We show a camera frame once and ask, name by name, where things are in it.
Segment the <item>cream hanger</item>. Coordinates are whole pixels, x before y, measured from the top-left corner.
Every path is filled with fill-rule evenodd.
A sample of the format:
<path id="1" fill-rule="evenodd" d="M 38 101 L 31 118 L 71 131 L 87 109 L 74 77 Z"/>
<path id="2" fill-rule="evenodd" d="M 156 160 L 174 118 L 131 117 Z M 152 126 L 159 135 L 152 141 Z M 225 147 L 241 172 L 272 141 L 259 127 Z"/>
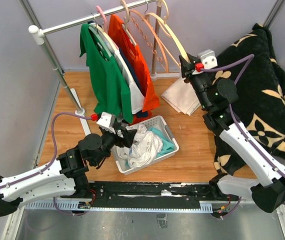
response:
<path id="1" fill-rule="evenodd" d="M 159 24 L 159 26 L 162 29 L 162 31 L 164 32 L 164 34 L 174 41 L 175 45 L 177 46 L 177 48 L 180 52 L 180 55 L 188 63 L 190 63 L 191 61 L 189 60 L 189 57 L 187 55 L 186 50 L 184 49 L 183 45 L 181 44 L 181 42 L 179 41 L 179 39 L 177 38 L 175 33 L 172 31 L 172 29 L 167 24 L 167 20 L 169 18 L 169 8 L 167 6 L 166 1 L 165 0 L 157 0 L 156 5 L 157 5 L 157 7 L 162 7 L 162 5 L 164 5 L 165 10 L 166 10 L 166 15 L 164 17 L 161 17 L 161 14 L 153 13 L 153 12 L 146 13 L 145 15 L 148 17 L 154 17 L 156 19 L 156 22 Z"/>

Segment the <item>beige hanger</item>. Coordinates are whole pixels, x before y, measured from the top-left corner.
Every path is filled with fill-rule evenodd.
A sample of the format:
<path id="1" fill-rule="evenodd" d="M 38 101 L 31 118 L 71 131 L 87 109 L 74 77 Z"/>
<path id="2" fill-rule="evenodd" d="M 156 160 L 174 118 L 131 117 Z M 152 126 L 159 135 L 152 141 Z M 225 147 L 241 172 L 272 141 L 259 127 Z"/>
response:
<path id="1" fill-rule="evenodd" d="M 124 11 L 125 11 L 125 17 L 123 19 L 123 30 L 125 31 L 126 35 L 128 36 L 130 42 L 136 46 L 137 43 L 134 39 L 134 37 L 132 36 L 132 34 L 130 33 L 129 29 L 128 29 L 128 24 L 130 22 L 130 19 L 131 19 L 131 15 L 130 15 L 130 12 L 129 12 L 129 9 L 127 7 L 127 3 L 124 1 L 124 0 L 120 0 L 120 5 L 124 8 Z"/>

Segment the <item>white and pink shirt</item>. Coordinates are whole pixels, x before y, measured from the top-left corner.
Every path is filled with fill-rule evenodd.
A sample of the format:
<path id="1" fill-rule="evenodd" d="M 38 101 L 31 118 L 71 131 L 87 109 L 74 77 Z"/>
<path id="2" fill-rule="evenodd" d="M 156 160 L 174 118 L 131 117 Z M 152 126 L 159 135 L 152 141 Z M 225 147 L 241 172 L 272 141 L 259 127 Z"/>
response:
<path id="1" fill-rule="evenodd" d="M 137 130 L 131 147 L 116 147 L 116 154 L 122 160 L 126 160 L 131 168 L 142 168 L 157 158 L 164 144 L 163 140 L 145 125 L 131 126 Z"/>

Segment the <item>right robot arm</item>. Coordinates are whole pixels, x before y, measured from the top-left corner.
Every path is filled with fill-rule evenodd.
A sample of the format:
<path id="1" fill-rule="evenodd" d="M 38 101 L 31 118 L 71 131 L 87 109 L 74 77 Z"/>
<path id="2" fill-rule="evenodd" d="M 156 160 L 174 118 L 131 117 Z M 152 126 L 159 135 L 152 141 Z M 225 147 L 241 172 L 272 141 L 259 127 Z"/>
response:
<path id="1" fill-rule="evenodd" d="M 214 200 L 232 195 L 252 200 L 262 211 L 272 213 L 285 205 L 285 166 L 275 160 L 250 134 L 234 114 L 232 103 L 238 100 L 236 81 L 224 78 L 212 83 L 209 73 L 244 64 L 243 73 L 254 54 L 218 67 L 214 51 L 208 49 L 193 56 L 179 55 L 181 76 L 193 87 L 201 104 L 206 127 L 227 143 L 254 172 L 256 179 L 219 173 L 209 181 L 209 195 Z"/>

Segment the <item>orange t shirt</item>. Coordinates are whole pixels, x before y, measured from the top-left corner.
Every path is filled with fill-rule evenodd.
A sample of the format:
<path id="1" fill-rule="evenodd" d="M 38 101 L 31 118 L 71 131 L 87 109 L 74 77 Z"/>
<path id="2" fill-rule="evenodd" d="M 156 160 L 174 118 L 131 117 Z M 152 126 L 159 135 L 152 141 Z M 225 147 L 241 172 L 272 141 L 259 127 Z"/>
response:
<path id="1" fill-rule="evenodd" d="M 124 56 L 133 67 L 138 81 L 140 83 L 142 93 L 145 97 L 142 110 L 151 111 L 160 106 L 160 100 L 157 96 L 148 65 L 143 54 L 137 44 L 130 41 L 128 34 L 123 28 L 124 22 L 115 14 L 110 16 L 108 35 L 121 48 Z"/>

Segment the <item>teal t shirt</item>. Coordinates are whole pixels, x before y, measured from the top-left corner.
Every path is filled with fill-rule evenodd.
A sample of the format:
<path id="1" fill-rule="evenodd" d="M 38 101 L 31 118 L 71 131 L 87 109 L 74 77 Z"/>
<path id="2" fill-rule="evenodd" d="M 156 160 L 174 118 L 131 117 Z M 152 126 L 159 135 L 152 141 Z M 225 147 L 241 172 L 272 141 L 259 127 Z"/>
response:
<path id="1" fill-rule="evenodd" d="M 163 148 L 161 150 L 160 153 L 157 154 L 157 158 L 162 157 L 168 153 L 171 153 L 175 150 L 175 145 L 169 141 L 160 130 L 158 130 L 155 127 L 151 127 L 151 128 L 147 128 L 149 131 L 152 131 L 153 133 L 155 133 L 156 135 L 158 135 L 163 142 Z"/>

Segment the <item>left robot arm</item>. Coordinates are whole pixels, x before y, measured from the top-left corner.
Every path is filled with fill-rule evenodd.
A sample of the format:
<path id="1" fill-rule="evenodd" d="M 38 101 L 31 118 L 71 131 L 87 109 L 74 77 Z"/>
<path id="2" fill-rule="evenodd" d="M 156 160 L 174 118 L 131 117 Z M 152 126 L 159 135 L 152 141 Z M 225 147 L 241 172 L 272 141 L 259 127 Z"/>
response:
<path id="1" fill-rule="evenodd" d="M 43 166 L 12 177 L 0 176 L 0 217 L 38 200 L 86 197 L 91 192 L 86 177 L 89 167 L 99 169 L 115 146 L 131 147 L 137 130 L 120 126 L 101 133 L 86 135 L 74 148 Z"/>

